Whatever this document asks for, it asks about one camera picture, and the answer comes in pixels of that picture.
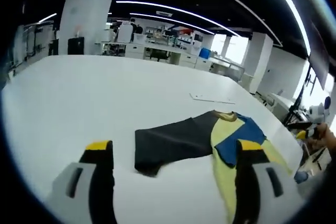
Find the blue box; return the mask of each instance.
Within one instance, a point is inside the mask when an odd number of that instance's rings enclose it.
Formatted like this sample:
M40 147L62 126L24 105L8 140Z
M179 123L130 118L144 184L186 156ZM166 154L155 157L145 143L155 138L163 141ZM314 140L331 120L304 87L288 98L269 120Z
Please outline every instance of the blue box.
M210 56L211 51L206 48L202 48L199 55L201 58L208 59Z

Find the white table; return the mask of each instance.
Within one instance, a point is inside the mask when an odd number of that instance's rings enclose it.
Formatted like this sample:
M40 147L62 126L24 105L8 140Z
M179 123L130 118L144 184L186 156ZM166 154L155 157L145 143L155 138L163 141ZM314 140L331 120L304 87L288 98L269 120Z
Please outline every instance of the white table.
M239 68L242 67L239 64L236 64L236 63L231 62L229 60L221 60L221 59L213 58L213 57L210 57L208 59L208 61L210 61L212 64L214 64L213 73L217 73L217 74L221 74L221 75L223 75L222 73L227 71L227 69L231 65L237 66ZM240 79L239 85L241 85L244 89L249 91L249 86L250 86L250 83L251 83L253 78L254 78L253 76L244 72L243 75L242 75L242 78Z
M178 65L182 67L195 68L198 70L209 71L211 67L211 62L207 59L198 57L197 55L191 55L187 53L186 50L159 45L154 43L144 43L144 44L135 44L135 43L122 43L122 42L101 42L102 44L109 45L126 45L125 57L133 59L146 59L146 48L163 50L167 52L172 52L168 60L168 63L173 65Z
M192 100L189 93L234 100ZM264 106L229 78L153 61L108 56L49 56L2 90L8 143L28 187L44 200L56 176L93 141L113 140L118 223L226 223L212 157L134 170L134 131L209 110L252 117L296 171L302 151Z
M294 103L291 100L288 100L287 98L284 98L280 95L271 93L269 94L270 97L274 99L275 102L281 104L282 107L284 107L286 110L289 110L289 108L294 105Z
M152 49L157 49L157 50L163 50L163 51L168 51L168 52L174 52L176 54L186 54L190 55L187 53L186 50L176 48L176 47L171 47L171 46L166 46L166 45L159 45L159 44L154 44L154 43L144 43L144 44L136 44L136 43L123 43L123 42L100 42L97 44L108 44L108 45L129 45L129 46L141 46L145 48L152 48Z

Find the person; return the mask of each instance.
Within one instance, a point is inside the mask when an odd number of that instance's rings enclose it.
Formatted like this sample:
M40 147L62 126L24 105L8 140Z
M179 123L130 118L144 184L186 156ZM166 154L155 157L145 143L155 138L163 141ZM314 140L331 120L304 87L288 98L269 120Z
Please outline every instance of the person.
M134 18L131 18L131 25L133 26L133 31L132 31L132 36L131 36L131 41L133 42L134 41L134 33L135 33L135 30L136 30L136 24L135 24L135 19Z
M143 32L143 28L142 28L140 25L138 25L138 26L136 27L134 33L136 33L136 34L142 34L142 32Z
M328 139L328 142L330 142L331 139L333 139L333 133L330 131L329 127L327 124L323 123L317 126L318 130L325 130L326 131L326 136L325 138ZM326 143L327 140L324 138L321 138L319 140L317 139L312 139L309 138L306 140L306 143L310 146L310 148L312 150L320 150L323 147L326 147ZM308 172L305 171L297 171L295 176L294 176L294 180L298 183L301 184L305 181L308 180L308 178L310 177Z
M136 27L137 25L135 24L135 19L134 19L134 18L131 18L131 25L133 26L133 32L132 32L132 33L134 34L134 33L135 33L135 30L136 30L136 28L137 28L137 27Z
M334 188L336 185L336 137L326 123L319 124L317 130L319 132L319 140L310 139L309 141L313 144L321 141L319 144L323 144L328 149L331 162L325 171L321 173L321 176L317 178L317 183L312 184L314 177L316 177L314 176L299 185L300 187L307 183L314 190L309 195L306 205L287 223L327 223L334 218L333 201L336 198L336 190Z

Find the window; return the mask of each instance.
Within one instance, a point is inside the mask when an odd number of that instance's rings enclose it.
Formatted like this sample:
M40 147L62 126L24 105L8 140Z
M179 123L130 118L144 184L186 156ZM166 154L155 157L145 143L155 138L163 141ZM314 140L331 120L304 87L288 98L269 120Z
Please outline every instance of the window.
M330 95L333 89L333 82L334 77L328 74L323 90L314 70L310 69L310 81L303 91L301 105L305 108L309 108L310 106L324 103L324 100Z
M302 86L304 84L304 80L306 79L306 75L307 75L307 72L308 72L308 68L309 68L309 62L306 61L304 63L304 67L303 67L303 70L302 70L302 73L301 73L301 77L300 77L300 80L299 80L299 83L295 89L295 92L294 92L294 100L296 100L301 92L301 89L302 89Z
M247 45L248 38L233 36L230 40L229 47L227 48L225 58L235 63L242 64Z
M211 51L217 52L218 55L221 55L226 35L224 34L215 34L214 40L211 44Z

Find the chair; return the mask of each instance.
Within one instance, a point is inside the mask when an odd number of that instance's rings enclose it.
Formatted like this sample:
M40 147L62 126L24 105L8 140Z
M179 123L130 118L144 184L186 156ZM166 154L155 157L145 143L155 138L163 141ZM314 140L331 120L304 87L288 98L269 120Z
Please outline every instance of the chair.
M150 56L150 59L156 58L158 61L167 60L169 56L167 56L167 52L163 50L153 49Z

